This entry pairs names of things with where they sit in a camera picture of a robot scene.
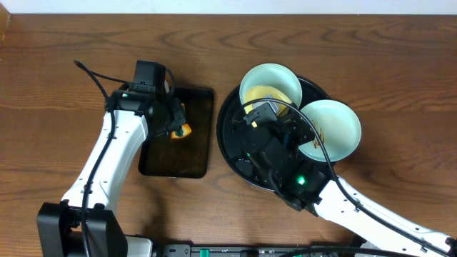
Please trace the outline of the green yellow sponge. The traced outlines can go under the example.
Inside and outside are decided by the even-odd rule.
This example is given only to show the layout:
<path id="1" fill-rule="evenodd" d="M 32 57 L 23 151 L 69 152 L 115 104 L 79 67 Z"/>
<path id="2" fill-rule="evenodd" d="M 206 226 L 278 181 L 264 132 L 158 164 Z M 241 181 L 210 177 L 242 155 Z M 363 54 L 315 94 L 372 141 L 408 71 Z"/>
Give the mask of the green yellow sponge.
<path id="1" fill-rule="evenodd" d="M 186 109 L 184 104 L 179 104 L 172 109 L 172 122 L 169 126 L 169 132 L 172 139 L 180 139 L 187 137 L 191 132 L 191 127 L 188 124 L 186 117 Z"/>

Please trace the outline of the yellow plate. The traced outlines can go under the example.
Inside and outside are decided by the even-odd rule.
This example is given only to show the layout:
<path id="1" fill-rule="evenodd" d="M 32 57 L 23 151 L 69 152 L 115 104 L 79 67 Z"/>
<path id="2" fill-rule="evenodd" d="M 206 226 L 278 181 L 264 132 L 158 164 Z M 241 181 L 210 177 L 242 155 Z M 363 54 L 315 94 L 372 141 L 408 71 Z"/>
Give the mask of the yellow plate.
<path id="1" fill-rule="evenodd" d="M 254 99 L 263 99 L 263 98 L 270 98 L 270 99 L 278 99 L 285 101 L 289 104 L 292 103 L 291 99 L 287 97 L 284 93 L 275 89 L 272 86 L 265 86 L 265 85 L 258 85 L 251 87 L 243 97 L 243 102 L 252 101 Z M 280 114 L 286 109 L 286 106 L 283 104 L 279 104 L 276 102 L 268 101 L 267 104 L 273 109 L 275 114 Z"/>

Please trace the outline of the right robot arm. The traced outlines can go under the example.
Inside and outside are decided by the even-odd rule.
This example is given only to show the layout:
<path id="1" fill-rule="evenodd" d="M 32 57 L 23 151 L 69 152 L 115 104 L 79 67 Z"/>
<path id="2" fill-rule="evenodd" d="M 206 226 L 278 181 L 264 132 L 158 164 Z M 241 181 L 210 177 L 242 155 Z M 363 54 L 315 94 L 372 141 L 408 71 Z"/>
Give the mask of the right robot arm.
<path id="1" fill-rule="evenodd" d="M 384 251 L 412 256 L 455 256 L 456 240 L 419 226 L 367 198 L 326 163 L 293 153 L 288 134 L 275 125 L 229 124 L 221 150 L 247 181 L 272 190 L 296 211 L 347 228 Z"/>

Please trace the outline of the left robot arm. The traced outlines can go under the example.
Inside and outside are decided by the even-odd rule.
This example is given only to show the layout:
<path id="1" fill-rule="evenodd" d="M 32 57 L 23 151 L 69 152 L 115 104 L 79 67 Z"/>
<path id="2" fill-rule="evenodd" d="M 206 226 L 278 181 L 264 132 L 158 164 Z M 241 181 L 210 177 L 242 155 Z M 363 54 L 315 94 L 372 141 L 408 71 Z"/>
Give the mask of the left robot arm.
<path id="1" fill-rule="evenodd" d="M 44 256 L 152 256 L 154 243 L 127 236 L 116 219 L 121 190 L 149 135 L 185 123 L 176 96 L 115 90 L 106 99 L 101 133 L 86 165 L 59 203 L 43 203 L 37 226 Z"/>

